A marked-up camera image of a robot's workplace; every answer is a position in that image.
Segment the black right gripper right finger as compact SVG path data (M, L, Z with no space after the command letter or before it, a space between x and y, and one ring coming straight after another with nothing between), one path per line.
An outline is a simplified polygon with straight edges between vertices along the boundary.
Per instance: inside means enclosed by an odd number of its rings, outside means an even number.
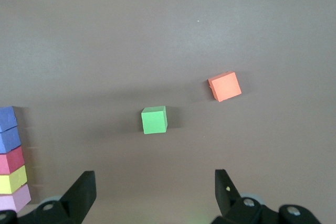
M224 169L215 171L215 197L221 215L212 223L320 223L305 207L289 204L273 211L251 197L241 196Z

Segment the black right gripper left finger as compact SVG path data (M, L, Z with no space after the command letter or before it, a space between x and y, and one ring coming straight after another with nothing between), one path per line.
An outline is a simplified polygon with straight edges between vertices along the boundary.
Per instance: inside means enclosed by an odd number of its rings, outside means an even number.
M97 197L94 171L85 171L59 200L40 204L18 217L13 210L1 211L1 223L82 223Z

